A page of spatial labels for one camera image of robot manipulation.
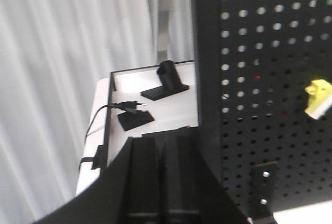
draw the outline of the black cable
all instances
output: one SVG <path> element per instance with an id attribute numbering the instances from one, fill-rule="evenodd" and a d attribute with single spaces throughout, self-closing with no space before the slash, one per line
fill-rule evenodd
<path id="1" fill-rule="evenodd" d="M 111 104 L 107 104 L 107 105 L 103 105 L 101 106 L 94 114 L 92 120 L 91 120 L 91 123 L 89 124 L 89 127 L 87 129 L 87 132 L 85 133 L 85 138 L 84 138 L 84 141 L 87 140 L 87 137 L 88 137 L 88 134 L 89 134 L 89 131 L 91 129 L 91 126 L 97 116 L 97 114 L 99 113 L 99 111 L 105 107 L 111 107 L 111 108 L 118 108 L 118 109 L 121 109 L 123 111 L 126 111 L 128 113 L 132 113 L 132 114 L 136 114 L 137 112 L 139 111 L 145 111 L 145 110 L 137 110 L 137 106 L 138 105 L 142 105 L 142 106 L 146 106 L 146 104 L 143 104 L 143 103 L 138 103 L 137 101 L 123 101 L 123 102 L 120 102 L 120 103 L 111 103 Z"/>

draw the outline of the black metal bracket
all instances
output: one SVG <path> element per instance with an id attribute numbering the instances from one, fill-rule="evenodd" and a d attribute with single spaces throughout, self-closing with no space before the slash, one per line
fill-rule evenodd
<path id="1" fill-rule="evenodd" d="M 173 61 L 161 62 L 157 75 L 162 86 L 143 91 L 141 96 L 156 101 L 189 89 L 188 85 L 182 84 Z"/>
<path id="2" fill-rule="evenodd" d="M 251 218 L 254 224 L 277 224 L 271 211 L 277 166 L 276 162 L 268 162 L 253 167 Z"/>

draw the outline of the screw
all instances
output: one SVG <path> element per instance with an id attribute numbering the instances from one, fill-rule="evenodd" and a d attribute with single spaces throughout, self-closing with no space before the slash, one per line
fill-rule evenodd
<path id="1" fill-rule="evenodd" d="M 267 171 L 264 171 L 264 172 L 263 172 L 263 177 L 270 177 L 270 173 L 267 172 Z"/>
<path id="2" fill-rule="evenodd" d="M 267 205 L 267 204 L 268 204 L 268 201 L 265 200 L 265 199 L 261 199 L 261 200 L 260 200 L 260 203 L 261 203 L 262 205 Z"/>

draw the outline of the white surface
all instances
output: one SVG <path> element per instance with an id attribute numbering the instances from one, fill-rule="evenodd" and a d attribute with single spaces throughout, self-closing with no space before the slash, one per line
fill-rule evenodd
<path id="1" fill-rule="evenodd" d="M 117 118 L 117 115 L 122 111 L 112 110 L 108 151 L 110 161 L 116 156 L 129 136 L 140 137 L 143 133 L 198 125 L 194 64 L 193 62 L 178 64 L 176 69 L 182 83 L 189 85 L 189 90 L 157 101 L 149 100 L 140 95 L 141 91 L 161 85 L 155 68 L 145 69 L 138 73 L 119 73 L 115 76 L 117 91 L 113 93 L 113 101 L 146 103 L 147 106 L 139 106 L 139 108 L 148 110 L 155 121 L 124 132 Z"/>
<path id="2" fill-rule="evenodd" d="M 278 224 L 331 224 L 332 201 L 274 213 Z"/>
<path id="3" fill-rule="evenodd" d="M 120 151 L 129 136 L 140 137 L 143 133 L 177 129 L 183 126 L 197 126 L 195 70 L 193 62 L 181 63 L 176 66 L 182 83 L 189 85 L 189 90 L 157 100 L 151 101 L 140 95 L 146 89 L 160 86 L 156 74 L 157 68 L 137 69 L 115 74 L 117 91 L 113 92 L 112 102 L 138 101 L 147 106 L 139 109 L 148 110 L 155 121 L 143 126 L 124 131 L 118 121 L 117 115 L 123 111 L 112 109 L 108 159 L 111 161 Z M 95 90 L 92 119 L 99 107 L 107 104 L 109 79 L 98 82 Z M 94 157 L 98 145 L 103 144 L 105 133 L 106 108 L 101 110 L 89 132 L 83 157 Z M 99 169 L 91 170 L 92 162 L 81 164 L 76 195 L 83 192 L 99 176 Z"/>
<path id="4" fill-rule="evenodd" d="M 92 104 L 90 122 L 96 113 L 96 111 L 103 105 L 107 104 L 108 100 L 108 87 L 109 87 L 109 78 L 105 78 L 100 80 L 97 83 L 94 100 Z M 98 145 L 103 144 L 104 140 L 104 132 L 105 132 L 105 120 L 106 120 L 106 111 L 107 109 L 104 108 L 99 111 L 97 114 L 89 135 L 87 137 L 85 146 L 84 146 L 84 153 L 83 157 L 94 157 Z M 79 176 L 78 176 L 78 183 L 76 188 L 76 195 L 80 194 L 84 191 L 87 187 L 89 187 L 98 177 L 100 173 L 100 169 L 92 170 L 92 162 L 84 162 L 81 163 Z"/>

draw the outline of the yellow clamp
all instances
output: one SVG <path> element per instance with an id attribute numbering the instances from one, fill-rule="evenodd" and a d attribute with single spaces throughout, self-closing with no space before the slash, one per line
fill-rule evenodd
<path id="1" fill-rule="evenodd" d="M 326 80 L 312 80 L 306 87 L 309 94 L 308 107 L 305 112 L 313 119 L 319 119 L 332 105 L 332 85 Z"/>

